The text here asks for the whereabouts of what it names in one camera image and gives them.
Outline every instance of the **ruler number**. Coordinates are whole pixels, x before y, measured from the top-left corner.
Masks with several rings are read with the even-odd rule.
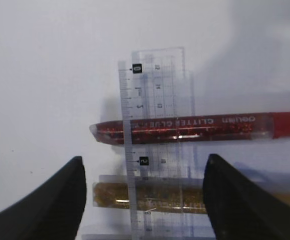
[[[147,156],[140,156],[139,157],[139,164],[141,166],[148,166],[149,165],[149,157],[147,157]]]
[[[133,64],[132,70],[133,74],[141,74],[143,72],[141,63]]]

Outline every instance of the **deli logo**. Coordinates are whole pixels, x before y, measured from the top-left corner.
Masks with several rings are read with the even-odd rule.
[[[236,117],[223,117],[222,122],[224,124],[235,123],[252,123],[256,120],[254,116],[236,116]]]

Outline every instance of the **glitter glue tube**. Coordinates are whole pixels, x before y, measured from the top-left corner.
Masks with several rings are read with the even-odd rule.
[[[290,112],[265,112],[131,120],[133,144],[278,139],[290,137]],[[124,144],[122,121],[90,126],[96,140]]]
[[[206,214],[200,187],[141,185],[137,190],[137,208],[145,212]],[[102,208],[129,209],[126,183],[99,182],[94,185],[94,205]],[[275,192],[274,197],[290,205],[290,193]]]

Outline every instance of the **gold glitter glue tube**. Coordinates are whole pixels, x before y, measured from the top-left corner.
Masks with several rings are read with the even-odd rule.
[[[103,208],[129,209],[126,183],[94,185],[94,205]],[[177,185],[140,185],[136,188],[137,207],[145,212],[206,214],[203,192],[200,187]],[[273,193],[273,196],[290,205],[290,193]]]

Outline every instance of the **red tube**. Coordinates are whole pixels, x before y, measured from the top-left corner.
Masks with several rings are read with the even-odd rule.
[[[246,113],[132,120],[133,144],[277,139],[290,137],[290,112]],[[96,140],[124,143],[122,121],[90,127]]]

